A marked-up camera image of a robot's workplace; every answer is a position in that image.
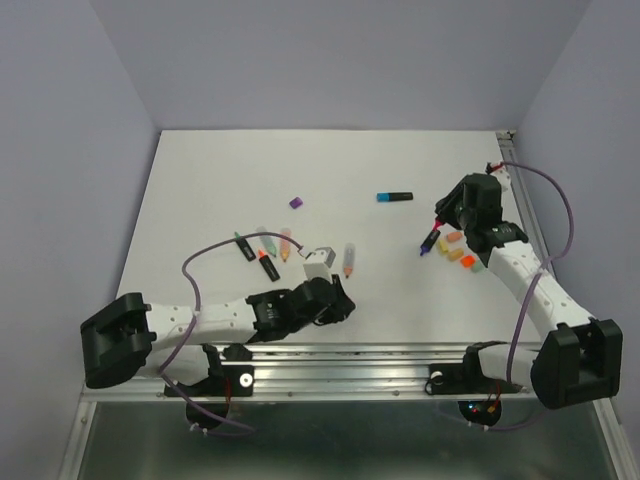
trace white tabletop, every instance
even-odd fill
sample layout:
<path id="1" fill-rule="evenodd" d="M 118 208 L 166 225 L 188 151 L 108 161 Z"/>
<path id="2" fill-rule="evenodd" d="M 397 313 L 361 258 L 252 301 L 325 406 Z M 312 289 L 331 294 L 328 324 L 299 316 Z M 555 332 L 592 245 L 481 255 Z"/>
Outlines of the white tabletop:
<path id="1" fill-rule="evenodd" d="M 331 246 L 341 272 L 356 245 L 345 291 L 357 308 L 343 323 L 309 326 L 285 343 L 413 343 L 510 340 L 519 305 L 490 272 L 474 274 L 419 246 L 434 205 L 468 173 L 501 161 L 492 132 L 238 130 L 164 131 L 149 177 L 119 294 L 193 304 L 184 259 L 264 225 L 311 248 Z M 377 192 L 411 191 L 409 202 L 377 203 Z M 297 210 L 288 202 L 299 196 Z M 513 194 L 504 217 L 519 222 Z M 250 242 L 257 252 L 260 242 Z M 272 283 L 235 244 L 193 262 L 203 303 L 224 302 L 304 280 L 302 258 L 274 260 Z M 530 321 L 522 341 L 539 341 Z"/>

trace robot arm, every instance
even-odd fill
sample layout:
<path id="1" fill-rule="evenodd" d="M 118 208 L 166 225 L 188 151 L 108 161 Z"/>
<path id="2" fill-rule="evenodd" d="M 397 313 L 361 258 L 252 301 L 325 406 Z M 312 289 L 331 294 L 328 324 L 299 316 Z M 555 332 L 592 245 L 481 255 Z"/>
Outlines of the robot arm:
<path id="1" fill-rule="evenodd" d="M 469 248 L 522 303 L 541 262 L 520 227 L 503 221 L 502 190 L 493 175 L 467 175 L 436 204 L 436 215 L 439 223 L 464 230 Z M 613 320 L 594 318 L 548 272 L 540 278 L 528 314 L 543 345 L 538 352 L 516 348 L 513 383 L 533 389 L 551 409 L 618 392 L 622 332 Z M 509 345 L 501 342 L 469 347 L 462 365 L 444 367 L 433 393 L 477 392 L 486 388 L 487 379 L 506 379 L 508 352 Z"/>
<path id="2" fill-rule="evenodd" d="M 320 248 L 305 260 L 307 281 L 294 290 L 274 290 L 236 301 L 190 307 L 147 304 L 129 293 L 85 321 L 81 327 L 85 380 L 88 388 L 119 385 L 134 375 L 159 376 L 160 366 L 182 341 L 195 316 L 187 344 L 165 373 L 193 385 L 215 369 L 216 358 L 200 345 L 245 344 L 285 338 L 310 323 L 328 325 L 345 320 L 355 309 L 338 275 L 329 268 L 335 254 Z"/>

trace purple wall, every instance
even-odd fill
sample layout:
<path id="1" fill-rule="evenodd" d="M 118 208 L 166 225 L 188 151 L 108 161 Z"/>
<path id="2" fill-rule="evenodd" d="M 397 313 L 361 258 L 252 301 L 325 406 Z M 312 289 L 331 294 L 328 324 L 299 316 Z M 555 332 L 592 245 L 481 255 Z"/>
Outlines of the purple wall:
<path id="1" fill-rule="evenodd" d="M 518 129 L 519 158 L 566 188 L 576 217 L 559 280 L 599 318 L 625 335 L 617 404 L 640 453 L 640 2 L 594 0 Z M 543 182 L 530 193 L 552 252 L 567 219 Z"/>
<path id="2" fill-rule="evenodd" d="M 57 478 L 155 141 L 89 3 L 1 2 L 2 478 Z"/>
<path id="3" fill-rule="evenodd" d="M 162 128 L 519 124 L 589 0 L 91 0 Z"/>

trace purple cable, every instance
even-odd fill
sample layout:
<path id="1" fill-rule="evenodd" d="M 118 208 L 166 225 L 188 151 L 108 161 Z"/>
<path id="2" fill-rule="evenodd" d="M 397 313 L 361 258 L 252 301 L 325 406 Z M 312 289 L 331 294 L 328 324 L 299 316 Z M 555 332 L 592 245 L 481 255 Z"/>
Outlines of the purple cable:
<path id="1" fill-rule="evenodd" d="M 282 238 L 284 240 L 287 240 L 289 243 L 293 244 L 298 250 L 302 249 L 302 245 L 300 245 L 294 239 L 292 239 L 290 237 L 287 237 L 286 235 L 282 235 L 281 233 L 256 232 L 256 233 L 250 233 L 248 235 L 241 235 L 241 236 L 236 237 L 236 238 L 231 238 L 229 240 L 225 240 L 223 242 L 219 242 L 219 243 L 216 243 L 214 245 L 210 245 L 210 246 L 208 246 L 206 248 L 203 248 L 202 250 L 198 250 L 196 253 L 194 253 L 191 256 L 189 256 L 184 261 L 184 263 L 182 264 L 182 274 L 187 278 L 187 280 L 189 280 L 189 283 L 193 287 L 193 293 L 195 295 L 195 303 L 196 303 L 196 305 L 195 305 L 195 308 L 194 308 L 193 317 L 191 317 L 191 322 L 189 322 L 189 326 L 187 327 L 186 331 L 184 332 L 184 335 L 182 336 L 182 338 L 180 339 L 178 344 L 175 346 L 173 351 L 169 354 L 169 356 L 164 361 L 164 363 L 162 365 L 160 365 L 160 368 L 158 369 L 158 374 L 159 374 L 160 378 L 162 378 L 162 380 L 164 380 L 164 382 L 170 388 L 172 388 L 180 397 L 182 397 L 184 399 L 185 402 L 187 402 L 187 404 L 189 404 L 191 407 L 193 407 L 194 409 L 196 409 L 197 411 L 199 411 L 200 413 L 202 413 L 206 417 L 212 418 L 214 420 L 217 420 L 217 421 L 219 421 L 221 423 L 224 423 L 224 424 L 227 424 L 227 425 L 232 425 L 234 427 L 241 428 L 243 430 L 247 430 L 247 432 L 245 432 L 245 433 L 225 433 L 225 432 L 213 432 L 213 431 L 212 432 L 207 432 L 210 435 L 220 436 L 220 437 L 241 437 L 241 436 L 245 436 L 245 435 L 248 435 L 248 434 L 251 434 L 251 433 L 255 432 L 255 429 L 253 427 L 249 426 L 249 425 L 245 425 L 244 423 L 236 422 L 234 420 L 230 420 L 230 419 L 221 417 L 219 415 L 216 415 L 215 413 L 212 413 L 212 412 L 202 408 L 196 402 L 191 400 L 191 398 L 186 393 L 184 393 L 177 385 L 175 385 L 171 381 L 171 379 L 167 375 L 165 375 L 165 373 L 164 373 L 164 371 L 169 366 L 169 364 L 171 364 L 171 362 L 176 358 L 178 353 L 180 353 L 180 350 L 182 350 L 182 347 L 184 347 L 185 344 L 187 343 L 187 341 L 189 340 L 189 337 L 193 333 L 193 329 L 196 327 L 196 323 L 198 323 L 197 313 L 200 311 L 200 308 L 202 307 L 202 296 L 200 295 L 200 288 L 198 287 L 198 284 L 197 284 L 196 280 L 193 278 L 193 276 L 187 271 L 187 267 L 189 266 L 189 264 L 193 260 L 198 258 L 200 255 L 203 255 L 203 254 L 205 254 L 207 252 L 210 252 L 211 250 L 214 250 L 214 249 L 219 248 L 219 247 L 223 247 L 224 245 L 229 245 L 230 243 L 235 243 L 238 240 L 245 240 L 247 238 L 262 237 L 262 236 L 270 236 L 270 237 Z"/>
<path id="2" fill-rule="evenodd" d="M 522 325 L 524 324 L 524 317 L 527 314 L 527 309 L 529 308 L 529 304 L 531 303 L 531 299 L 533 298 L 533 292 L 540 281 L 544 271 L 549 267 L 552 261 L 559 260 L 563 258 L 567 253 L 569 253 L 569 249 L 573 244 L 573 235 L 575 233 L 574 219 L 573 219 L 573 210 L 571 209 L 571 205 L 569 204 L 569 199 L 562 190 L 562 187 L 556 182 L 550 175 L 543 172 L 542 170 L 538 170 L 537 168 L 528 167 L 526 165 L 520 165 L 518 163 L 513 162 L 502 162 L 502 165 L 508 165 L 510 167 L 521 168 L 523 170 L 528 170 L 530 172 L 536 173 L 541 177 L 548 180 L 558 191 L 560 197 L 562 198 L 562 202 L 567 210 L 567 216 L 569 217 L 569 236 L 567 238 L 567 243 L 562 250 L 557 255 L 549 255 L 545 258 L 540 265 L 540 270 L 535 274 L 533 279 L 531 280 L 531 284 L 529 285 L 529 289 L 527 290 L 524 299 L 522 300 L 522 307 L 520 308 L 520 314 L 518 315 L 518 321 L 516 322 L 516 328 L 513 332 L 513 338 L 511 339 L 511 346 L 509 347 L 509 355 L 507 357 L 507 382 L 511 383 L 511 368 L 513 367 L 513 358 L 516 353 L 516 346 L 518 345 L 518 340 L 520 338 L 520 332 L 522 331 Z"/>

